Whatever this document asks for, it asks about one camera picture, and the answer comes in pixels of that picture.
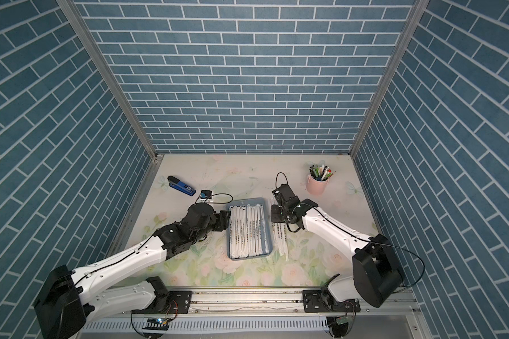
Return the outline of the straw being gripped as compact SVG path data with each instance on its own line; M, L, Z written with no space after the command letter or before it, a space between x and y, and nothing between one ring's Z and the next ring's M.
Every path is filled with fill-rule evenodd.
M245 235L244 235L244 208L242 206L238 207L238 241L240 243L240 257L245 256Z

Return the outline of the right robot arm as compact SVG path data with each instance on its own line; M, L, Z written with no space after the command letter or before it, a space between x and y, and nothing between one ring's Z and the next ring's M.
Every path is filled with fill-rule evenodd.
M380 307L404 280L399 259L382 234L371 237L330 216L314 201L300 200L288 184L272 192L276 203L271 221L294 224L324 239L352 264L350 276L336 275L322 288L327 304L361 298L372 307Z

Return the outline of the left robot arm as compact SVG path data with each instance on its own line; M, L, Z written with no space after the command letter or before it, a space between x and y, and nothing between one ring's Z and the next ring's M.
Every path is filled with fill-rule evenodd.
M230 212L208 203L191 205L186 216L158 228L140 244L94 264L53 269L33 304L44 338L71 338L86 323L125 311L175 312L175 302L159 277L116 288L135 273L190 249L211 232L228 229Z

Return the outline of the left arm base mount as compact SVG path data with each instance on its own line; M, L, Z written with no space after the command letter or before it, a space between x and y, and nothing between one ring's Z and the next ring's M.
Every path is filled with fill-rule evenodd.
M192 301L192 291L173 290L167 295L157 295L145 309L134 310L134 314L187 314Z

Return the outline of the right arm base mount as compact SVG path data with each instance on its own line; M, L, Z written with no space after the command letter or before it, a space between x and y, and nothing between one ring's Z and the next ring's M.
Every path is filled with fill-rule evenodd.
M347 299L343 302L336 301L329 292L323 289L303 290L302 301L305 313L359 313L361 307L357 299Z

